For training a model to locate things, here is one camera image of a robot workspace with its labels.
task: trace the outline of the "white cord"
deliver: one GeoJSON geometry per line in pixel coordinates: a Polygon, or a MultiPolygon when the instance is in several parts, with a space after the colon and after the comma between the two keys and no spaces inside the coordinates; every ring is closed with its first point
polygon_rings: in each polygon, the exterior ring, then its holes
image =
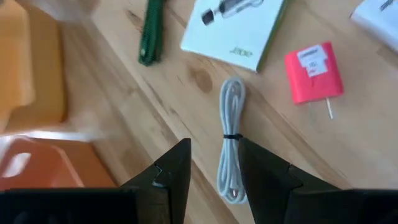
{"type": "MultiPolygon", "coordinates": [[[[220,117],[224,134],[239,134],[245,96],[246,90],[241,78],[230,78],[221,87],[220,117]]],[[[235,139],[224,138],[217,174],[218,193],[232,204],[248,200],[239,170],[238,143],[235,139]]]]}

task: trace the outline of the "sticker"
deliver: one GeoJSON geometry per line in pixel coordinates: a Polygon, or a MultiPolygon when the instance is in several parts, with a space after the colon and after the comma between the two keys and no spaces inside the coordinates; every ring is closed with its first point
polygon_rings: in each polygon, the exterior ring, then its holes
{"type": "Polygon", "coordinates": [[[328,56],[319,44],[298,52],[297,57],[301,66],[307,70],[309,77],[315,77],[328,71],[325,64],[328,56]]]}

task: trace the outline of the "green strap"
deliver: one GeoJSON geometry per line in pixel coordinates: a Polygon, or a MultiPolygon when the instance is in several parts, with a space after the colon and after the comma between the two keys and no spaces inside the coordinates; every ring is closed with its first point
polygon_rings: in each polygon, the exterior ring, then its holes
{"type": "Polygon", "coordinates": [[[148,0],[141,36],[139,63],[149,66],[160,61],[163,48],[163,6],[165,0],[148,0]]]}

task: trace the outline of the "wood grain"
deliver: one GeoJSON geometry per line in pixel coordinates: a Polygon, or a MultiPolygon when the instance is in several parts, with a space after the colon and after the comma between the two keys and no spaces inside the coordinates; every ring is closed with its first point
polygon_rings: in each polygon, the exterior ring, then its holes
{"type": "Polygon", "coordinates": [[[62,24],[71,126],[92,139],[121,184],[179,139],[192,138],[186,223],[253,223],[249,206],[216,193],[222,130],[218,95],[244,78],[242,133],[341,188],[398,189],[398,56],[356,27],[360,0],[291,1],[261,73],[180,50],[194,0],[167,1],[162,63],[137,62],[146,0],[31,0],[62,24]],[[331,40],[346,93],[295,106],[284,69],[290,51],[331,40]]]}

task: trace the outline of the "white box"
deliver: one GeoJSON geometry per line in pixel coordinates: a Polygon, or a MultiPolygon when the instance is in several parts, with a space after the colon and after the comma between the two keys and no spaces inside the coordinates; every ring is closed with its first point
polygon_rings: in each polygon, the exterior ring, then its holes
{"type": "Polygon", "coordinates": [[[197,0],[181,49],[257,71],[285,0],[197,0]]]}
{"type": "Polygon", "coordinates": [[[351,19],[398,52],[397,0],[365,0],[351,19]]]}

